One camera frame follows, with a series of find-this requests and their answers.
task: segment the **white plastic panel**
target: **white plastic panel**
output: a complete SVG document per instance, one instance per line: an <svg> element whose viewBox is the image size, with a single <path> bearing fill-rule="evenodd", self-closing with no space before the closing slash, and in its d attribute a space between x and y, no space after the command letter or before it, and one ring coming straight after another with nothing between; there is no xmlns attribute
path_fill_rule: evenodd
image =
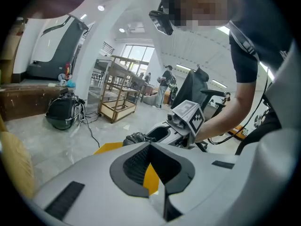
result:
<svg viewBox="0 0 301 226"><path fill-rule="evenodd" d="M50 19L44 30L63 24L68 17L68 15L65 15L63 17ZM38 40L36 49L33 52L32 60L42 62L50 61L53 58L53 55L55 54L57 46L59 45L63 35L67 31L73 20L74 18L71 17L63 27L41 35Z"/></svg>

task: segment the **window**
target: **window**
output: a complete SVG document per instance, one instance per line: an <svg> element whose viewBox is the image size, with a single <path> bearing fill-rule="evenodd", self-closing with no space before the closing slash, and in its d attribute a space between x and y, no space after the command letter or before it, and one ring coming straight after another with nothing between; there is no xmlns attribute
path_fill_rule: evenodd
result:
<svg viewBox="0 0 301 226"><path fill-rule="evenodd" d="M131 59L137 59L145 62L149 62L152 56L152 53L154 52L155 48L154 47L149 47L149 46L139 46L139 45L126 45L122 57L125 58L131 58ZM140 73L144 73L146 75L146 70L147 70L147 65L136 65L134 64L131 68L130 71L133 73L140 75Z"/></svg>
<svg viewBox="0 0 301 226"><path fill-rule="evenodd" d="M149 46L126 45L122 57L149 62L154 50L154 47Z"/></svg>

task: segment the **yellow object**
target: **yellow object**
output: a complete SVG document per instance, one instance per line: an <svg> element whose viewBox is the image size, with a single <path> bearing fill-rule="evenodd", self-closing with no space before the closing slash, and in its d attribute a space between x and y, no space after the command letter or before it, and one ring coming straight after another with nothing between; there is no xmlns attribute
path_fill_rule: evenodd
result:
<svg viewBox="0 0 301 226"><path fill-rule="evenodd" d="M100 147L96 152L94 152L94 155L108 152L120 147L122 147L122 142L106 143L102 147ZM143 186L149 190L149 195L152 195L153 193L158 191L159 176L157 175L151 164L148 166L145 172Z"/></svg>
<svg viewBox="0 0 301 226"><path fill-rule="evenodd" d="M122 142L113 142L113 143L106 143L103 144L102 147L100 147L96 152L94 152L94 155L108 152L117 148L122 147Z"/></svg>
<svg viewBox="0 0 301 226"><path fill-rule="evenodd" d="M1 132L1 159L16 190L28 199L35 191L33 167L30 155L22 141L9 132Z"/></svg>
<svg viewBox="0 0 301 226"><path fill-rule="evenodd" d="M149 195L152 195L153 193L158 191L159 176L157 175L151 164L149 164L146 170L143 186L149 190Z"/></svg>

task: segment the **wooden shelf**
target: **wooden shelf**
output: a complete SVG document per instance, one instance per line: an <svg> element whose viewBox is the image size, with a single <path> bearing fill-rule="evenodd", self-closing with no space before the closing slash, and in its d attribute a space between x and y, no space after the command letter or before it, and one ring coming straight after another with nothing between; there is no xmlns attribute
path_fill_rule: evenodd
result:
<svg viewBox="0 0 301 226"><path fill-rule="evenodd" d="M121 86L120 85L114 85L112 83L108 83L109 86L112 86L113 88L116 88L116 89L121 89ZM136 90L136 89L132 89L132 88L127 88L127 87L123 87L122 92L139 92L139 90Z"/></svg>

